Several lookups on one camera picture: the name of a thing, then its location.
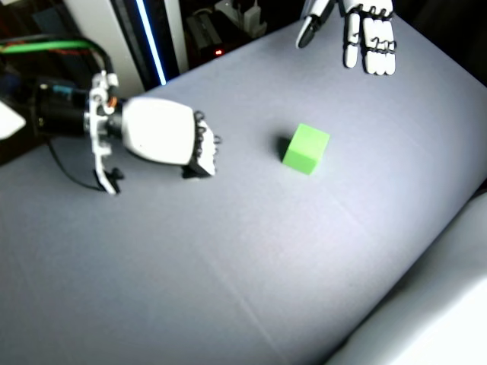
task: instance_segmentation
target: green block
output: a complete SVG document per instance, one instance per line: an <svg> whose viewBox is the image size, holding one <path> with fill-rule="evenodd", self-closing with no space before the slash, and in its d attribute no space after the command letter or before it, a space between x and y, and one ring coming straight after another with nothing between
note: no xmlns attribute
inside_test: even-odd
<svg viewBox="0 0 487 365"><path fill-rule="evenodd" d="M310 175L321 161L329 135L305 124L300 124L289 144L282 163Z"/></svg>

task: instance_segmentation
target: blue light strip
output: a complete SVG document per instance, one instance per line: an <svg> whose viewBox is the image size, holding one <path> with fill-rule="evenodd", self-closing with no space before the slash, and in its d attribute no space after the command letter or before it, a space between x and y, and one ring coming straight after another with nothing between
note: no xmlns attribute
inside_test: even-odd
<svg viewBox="0 0 487 365"><path fill-rule="evenodd" d="M144 0L136 0L138 12L140 13L140 18L144 24L145 35L151 47L152 58L154 59L155 68L158 70L159 79L161 80L161 85L166 84L166 77L164 76L164 71L162 69L161 59L159 58L158 48L155 45L154 36L152 35L151 24L149 23L149 18L147 17L147 12L145 11Z"/></svg>

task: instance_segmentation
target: black wire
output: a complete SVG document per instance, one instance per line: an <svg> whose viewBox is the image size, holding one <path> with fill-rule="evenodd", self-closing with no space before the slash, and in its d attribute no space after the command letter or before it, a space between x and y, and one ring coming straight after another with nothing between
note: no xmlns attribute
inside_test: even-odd
<svg viewBox="0 0 487 365"><path fill-rule="evenodd" d="M73 177L73 175L71 175L66 170L66 168L64 168L64 166L62 165L62 162L59 159L59 156L56 153L56 150L54 149L53 144L51 143L51 141L48 138L44 138L44 140L46 141L47 147L49 148L49 151L50 151L51 155L53 156L54 161L58 165L59 169L66 175L66 177L68 177L68 179L70 179L75 184L78 184L79 186L82 186L82 187L84 187L86 189L96 190L97 192L102 192L103 191L102 188L100 188L98 186L92 186L92 185L85 184L84 182L81 182L78 179L76 179L75 177Z"/></svg>
<svg viewBox="0 0 487 365"><path fill-rule="evenodd" d="M0 40L0 43L41 43L41 42L52 42L57 40L83 40L90 43L91 47L101 56L105 70L108 74L114 73L113 64L108 53L100 46L84 36L79 36L77 34L36 34L34 36L19 36L16 38L7 38Z"/></svg>

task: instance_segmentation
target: green cable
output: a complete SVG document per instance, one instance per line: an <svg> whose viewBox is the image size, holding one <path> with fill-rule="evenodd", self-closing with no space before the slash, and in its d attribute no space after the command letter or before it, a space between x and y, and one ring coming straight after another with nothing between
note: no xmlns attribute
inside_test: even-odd
<svg viewBox="0 0 487 365"><path fill-rule="evenodd" d="M72 49L72 48L82 48L90 49L93 48L89 42L83 40L57 40L52 42L42 42L42 43L26 43L26 44L13 44L11 46L6 46L5 49L0 48L0 53L27 53L27 52L39 52L47 51L49 49Z"/></svg>

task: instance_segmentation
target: table surface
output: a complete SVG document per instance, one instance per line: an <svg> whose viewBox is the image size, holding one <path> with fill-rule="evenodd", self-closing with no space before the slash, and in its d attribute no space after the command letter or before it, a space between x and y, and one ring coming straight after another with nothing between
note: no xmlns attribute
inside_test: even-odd
<svg viewBox="0 0 487 365"><path fill-rule="evenodd" d="M487 177L486 89L400 19L393 77L342 66L336 12L148 93L203 110L214 179L116 146L116 198L38 148L0 170L0 363L320 363ZM279 161L331 134L312 176ZM91 181L86 141L59 139Z"/></svg>

